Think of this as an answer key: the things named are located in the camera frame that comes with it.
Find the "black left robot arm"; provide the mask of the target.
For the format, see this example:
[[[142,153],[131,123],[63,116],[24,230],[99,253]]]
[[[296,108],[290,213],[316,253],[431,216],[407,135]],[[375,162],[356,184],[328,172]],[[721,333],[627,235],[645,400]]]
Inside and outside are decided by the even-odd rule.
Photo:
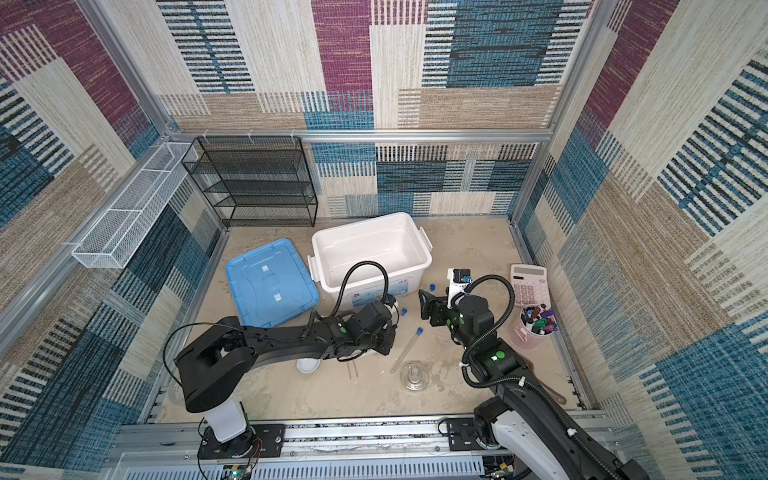
[[[311,312],[299,327],[245,326],[234,316],[207,328],[174,358],[168,373],[182,388],[185,408],[201,414],[207,431],[221,445],[250,442],[254,437],[235,390],[249,371],[291,360],[353,361],[369,351],[387,355],[396,336],[396,300],[389,294],[389,276],[383,265],[364,260],[354,264],[342,280],[344,290],[351,276],[363,267],[382,275],[382,295],[357,311],[341,310],[337,299],[332,312]]]

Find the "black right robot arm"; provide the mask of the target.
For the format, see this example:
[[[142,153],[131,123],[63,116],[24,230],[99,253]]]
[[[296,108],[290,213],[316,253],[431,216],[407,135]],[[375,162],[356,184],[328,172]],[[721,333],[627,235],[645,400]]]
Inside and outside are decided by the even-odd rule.
[[[445,326],[463,347],[459,367],[465,383],[489,389],[493,398],[474,412],[479,442],[517,456],[540,479],[645,479],[634,460],[604,448],[543,388],[523,357],[497,334],[515,306],[504,277],[477,279],[451,268],[447,293],[419,293],[421,317]]]

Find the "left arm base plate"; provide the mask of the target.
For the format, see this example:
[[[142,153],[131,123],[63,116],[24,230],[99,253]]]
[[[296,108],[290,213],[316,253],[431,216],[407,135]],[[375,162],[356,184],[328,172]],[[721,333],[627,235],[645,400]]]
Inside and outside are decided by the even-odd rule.
[[[251,424],[245,432],[227,442],[220,442],[211,427],[203,431],[198,448],[199,460],[277,458],[281,455],[285,424]]]

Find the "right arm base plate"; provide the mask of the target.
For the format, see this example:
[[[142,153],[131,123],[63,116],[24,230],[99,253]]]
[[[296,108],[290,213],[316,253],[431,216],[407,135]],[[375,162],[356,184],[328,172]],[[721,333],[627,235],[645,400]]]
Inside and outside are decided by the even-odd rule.
[[[447,417],[438,422],[438,432],[445,436],[451,452],[498,450],[500,446],[482,436],[473,417]]]

